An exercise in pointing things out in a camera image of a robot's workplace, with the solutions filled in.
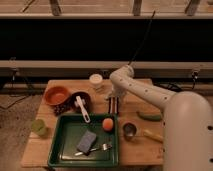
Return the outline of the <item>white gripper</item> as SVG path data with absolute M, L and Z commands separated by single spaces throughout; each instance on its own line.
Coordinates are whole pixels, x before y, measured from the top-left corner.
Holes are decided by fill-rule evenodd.
M 122 87 L 119 87 L 117 85 L 112 85 L 111 90 L 107 94 L 106 98 L 118 98 L 123 99 L 126 95 L 126 90 Z

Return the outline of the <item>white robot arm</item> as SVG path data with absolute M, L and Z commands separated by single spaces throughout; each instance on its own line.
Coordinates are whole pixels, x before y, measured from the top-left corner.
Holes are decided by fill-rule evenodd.
M 162 111 L 163 171 L 213 171 L 213 108 L 202 95 L 137 81 L 130 65 L 109 79 L 113 95 L 129 91 Z

